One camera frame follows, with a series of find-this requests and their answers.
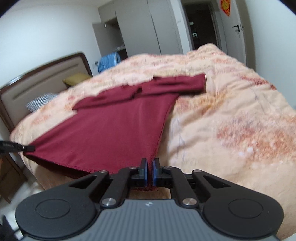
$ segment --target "orange patterned blanket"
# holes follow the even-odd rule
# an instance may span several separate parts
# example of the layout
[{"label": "orange patterned blanket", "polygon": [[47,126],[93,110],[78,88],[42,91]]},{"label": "orange patterned blanket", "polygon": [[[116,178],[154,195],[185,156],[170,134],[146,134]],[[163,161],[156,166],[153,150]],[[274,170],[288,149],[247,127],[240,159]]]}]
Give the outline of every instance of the orange patterned blanket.
[{"label": "orange patterned blanket", "polygon": [[[108,88],[199,73],[206,74],[206,93],[177,100],[158,150],[161,165],[187,173],[202,169],[275,198],[285,212],[278,236],[291,236],[296,230],[295,111],[273,85],[212,44],[187,55],[133,56],[28,115],[11,140],[31,143],[75,115],[72,107],[79,100]],[[45,189],[70,180],[22,158]],[[131,193],[136,198],[168,195],[166,190]]]}]

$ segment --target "wooden nightstand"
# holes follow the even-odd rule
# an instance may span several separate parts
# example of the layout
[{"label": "wooden nightstand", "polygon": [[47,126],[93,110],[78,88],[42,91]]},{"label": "wooden nightstand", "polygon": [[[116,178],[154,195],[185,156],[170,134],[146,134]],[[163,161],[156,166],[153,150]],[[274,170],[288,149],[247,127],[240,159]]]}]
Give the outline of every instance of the wooden nightstand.
[{"label": "wooden nightstand", "polygon": [[2,159],[0,169],[0,196],[10,203],[10,198],[13,197],[27,178],[9,154],[2,155],[0,159]]}]

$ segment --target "brown wooden headboard frame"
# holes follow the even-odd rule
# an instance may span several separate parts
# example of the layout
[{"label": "brown wooden headboard frame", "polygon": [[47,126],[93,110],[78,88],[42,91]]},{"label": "brown wooden headboard frame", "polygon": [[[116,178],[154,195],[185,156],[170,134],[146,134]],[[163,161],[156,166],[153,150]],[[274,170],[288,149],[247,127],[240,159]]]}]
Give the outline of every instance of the brown wooden headboard frame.
[{"label": "brown wooden headboard frame", "polygon": [[92,76],[91,69],[90,69],[90,67],[89,67],[89,64],[88,64],[88,62],[87,62],[87,59],[86,59],[85,55],[84,55],[83,53],[75,53],[75,54],[72,54],[72,55],[69,55],[69,56],[66,56],[66,57],[63,57],[63,58],[57,59],[57,60],[55,60],[55,61],[53,61],[53,62],[50,62],[50,63],[48,63],[48,64],[42,65],[42,66],[40,66],[40,67],[38,67],[38,68],[36,68],[36,69],[30,71],[30,72],[27,72],[27,73],[25,73],[25,74],[22,74],[22,75],[20,75],[20,76],[18,76],[18,77],[16,77],[16,78],[14,78],[14,79],[11,80],[10,82],[8,82],[4,87],[2,87],[2,88],[0,89],[0,117],[1,117],[1,119],[3,120],[5,126],[8,128],[8,130],[9,130],[10,132],[15,128],[15,126],[14,126],[14,124],[12,123],[12,121],[11,121],[11,119],[10,119],[8,113],[7,113],[7,110],[5,109],[5,106],[4,106],[3,102],[2,102],[2,98],[1,98],[1,96],[2,96],[7,90],[9,90],[10,88],[12,88],[12,87],[14,87],[15,85],[19,84],[20,82],[26,80],[27,78],[29,78],[29,77],[31,77],[31,76],[37,74],[38,72],[41,72],[41,71],[43,71],[43,70],[45,70],[45,69],[47,69],[47,68],[49,68],[49,67],[52,67],[52,66],[57,65],[57,64],[59,64],[59,63],[61,63],[61,62],[64,62],[64,61],[66,61],[66,60],[69,60],[69,59],[72,59],[72,58],[76,58],[76,57],[80,57],[80,58],[82,59],[84,65],[85,65],[85,68],[86,68],[86,70],[87,70],[87,72],[88,72],[88,74],[89,74],[90,76]]}]

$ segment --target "blue checkered pillow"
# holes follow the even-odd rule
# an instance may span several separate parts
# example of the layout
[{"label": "blue checkered pillow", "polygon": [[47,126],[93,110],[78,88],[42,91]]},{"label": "blue checkered pillow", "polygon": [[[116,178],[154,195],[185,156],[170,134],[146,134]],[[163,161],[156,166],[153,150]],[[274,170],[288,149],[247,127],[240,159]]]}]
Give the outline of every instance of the blue checkered pillow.
[{"label": "blue checkered pillow", "polygon": [[44,106],[45,104],[47,104],[48,102],[52,101],[52,99],[54,99],[55,97],[57,97],[57,94],[53,94],[53,93],[46,93],[44,95],[41,95],[39,97],[37,97],[36,99],[31,100],[27,105],[27,109],[30,112],[35,112],[37,111],[40,107]]}]

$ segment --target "dark red shirt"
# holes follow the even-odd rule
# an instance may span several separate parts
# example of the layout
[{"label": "dark red shirt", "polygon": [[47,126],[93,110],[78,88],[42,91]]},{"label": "dark red shirt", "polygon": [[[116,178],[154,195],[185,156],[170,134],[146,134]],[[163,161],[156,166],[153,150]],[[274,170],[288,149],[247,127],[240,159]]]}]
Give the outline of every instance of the dark red shirt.
[{"label": "dark red shirt", "polygon": [[176,99],[204,87],[204,74],[155,77],[87,97],[73,107],[75,116],[33,141],[36,151],[25,156],[69,177],[103,169],[116,173],[139,166],[142,157],[151,165]]}]

